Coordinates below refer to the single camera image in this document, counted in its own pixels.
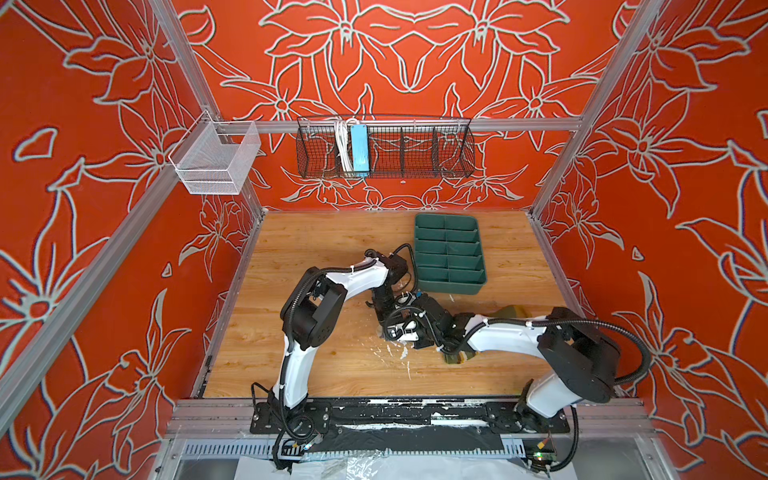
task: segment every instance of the wooden table surface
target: wooden table surface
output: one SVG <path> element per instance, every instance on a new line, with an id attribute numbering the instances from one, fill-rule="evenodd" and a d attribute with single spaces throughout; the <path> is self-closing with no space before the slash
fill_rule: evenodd
<path id="1" fill-rule="evenodd" d="M 270 212 L 205 396 L 247 397 L 254 381 L 270 388 L 283 355 L 280 309 L 304 271 L 348 266 L 359 262 L 366 249 L 389 254 L 401 243 L 412 243 L 415 215 Z M 524 213 L 472 215 L 479 223 L 488 283 L 478 295 L 433 294 L 448 311 L 490 314 L 516 304 L 543 315 L 564 305 Z M 461 365 L 448 365 L 434 347 L 414 350 L 410 344 L 386 342 L 377 336 L 376 314 L 366 300 L 370 295 L 364 293 L 344 305 L 336 329 L 319 348 L 311 396 L 519 394 L 530 378 L 548 371 L 543 360 L 521 354 L 483 352 Z"/>

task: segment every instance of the red wallpaper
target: red wallpaper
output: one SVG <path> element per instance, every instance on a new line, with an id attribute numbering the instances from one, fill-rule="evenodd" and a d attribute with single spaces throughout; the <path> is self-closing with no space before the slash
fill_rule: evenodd
<path id="1" fill-rule="evenodd" d="M 684 478 L 768 476 L 767 25 L 669 2 L 543 218 L 585 309 L 650 346 L 626 390 Z"/>
<path id="2" fill-rule="evenodd" d="M 200 113 L 145 0 L 5 5 L 0 374 Z M 146 475 L 252 225 L 178 185 L 0 439 L 0 477 Z"/>
<path id="3" fill-rule="evenodd" d="M 0 475 L 148 475 L 252 226 L 242 200 L 178 184 L 0 441 Z"/>
<path id="4" fill-rule="evenodd" d="M 142 0 L 69 3 L 0 17 L 0 375 L 199 114 Z"/>
<path id="5" fill-rule="evenodd" d="M 228 119 L 401 113 L 577 116 L 638 2 L 174 0 Z M 281 210 L 525 208 L 567 139 L 483 134 L 464 180 L 302 180 L 291 136 L 263 139 L 250 176 Z"/>

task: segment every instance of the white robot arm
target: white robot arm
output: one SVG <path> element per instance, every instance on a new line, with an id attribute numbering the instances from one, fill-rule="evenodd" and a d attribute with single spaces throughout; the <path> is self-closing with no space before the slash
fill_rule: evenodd
<path id="1" fill-rule="evenodd" d="M 343 303 L 367 290 L 373 291 L 374 305 L 385 333 L 389 329 L 393 332 L 400 329 L 401 333 L 408 330 L 409 338 L 419 339 L 421 347 L 425 346 L 424 342 L 428 345 L 437 344 L 444 352 L 450 349 L 447 345 L 452 340 L 454 348 L 456 343 L 460 344 L 457 352 L 460 349 L 476 352 L 501 350 L 524 353 L 550 362 L 553 370 L 529 383 L 523 392 L 521 408 L 527 408 L 528 413 L 533 412 L 548 419 L 560 409 L 583 398 L 595 402 L 606 402 L 610 398 L 619 350 L 596 329 L 589 327 L 586 334 L 574 334 L 572 330 L 566 332 L 560 326 L 552 326 L 552 321 L 548 322 L 545 316 L 516 319 L 518 324 L 501 323 L 500 319 L 489 319 L 482 315 L 464 314 L 463 317 L 454 317 L 425 293 L 418 293 L 418 298 L 409 306 L 399 305 L 392 294 L 392 284 L 402 278 L 404 271 L 407 271 L 407 263 L 396 255 L 384 257 L 380 253 L 373 253 L 374 257 L 367 257 L 346 272 L 320 273 L 321 270 L 310 269 L 305 274 L 305 279 L 316 283 L 304 289 L 307 290 L 306 297 L 299 299 L 298 307 L 293 312 L 290 329 L 293 341 L 298 344 L 291 349 L 292 339 L 286 332 L 285 357 L 280 376 L 282 381 L 278 379 L 272 390 L 282 408 L 290 411 L 307 398 L 307 381 L 317 348 L 333 331 Z M 294 293 L 301 290 L 303 281 Z M 310 302 L 310 296 L 320 300 L 320 303 L 315 305 Z M 281 313 L 285 322 L 284 330 L 291 302 L 289 300 L 286 303 Z M 570 310 L 559 310 L 561 316 L 565 311 L 571 315 L 571 319 L 579 319 Z M 415 314 L 403 317 L 401 311 Z M 446 315 L 450 320 L 440 323 L 438 317 Z M 414 323 L 418 323 L 415 331 L 410 328 Z M 454 327 L 453 331 L 446 332 L 450 330 L 447 323 L 451 323 L 451 326 L 458 324 L 458 329 Z M 571 339 L 575 340 L 574 346 L 567 343 Z"/>

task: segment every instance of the green plastic organizer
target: green plastic organizer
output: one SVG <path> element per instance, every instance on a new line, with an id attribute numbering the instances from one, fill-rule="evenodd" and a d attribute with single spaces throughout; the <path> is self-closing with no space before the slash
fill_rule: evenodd
<path id="1" fill-rule="evenodd" d="M 469 215 L 416 215 L 419 289 L 475 295 L 488 281 L 478 221 Z"/>

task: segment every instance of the blue box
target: blue box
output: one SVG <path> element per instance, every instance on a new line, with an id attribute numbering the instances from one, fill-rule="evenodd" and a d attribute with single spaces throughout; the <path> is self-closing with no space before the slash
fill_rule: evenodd
<path id="1" fill-rule="evenodd" d="M 355 124 L 349 127 L 349 134 L 352 137 L 352 162 L 355 172 L 368 173 L 371 170 L 368 162 L 368 126 Z"/>

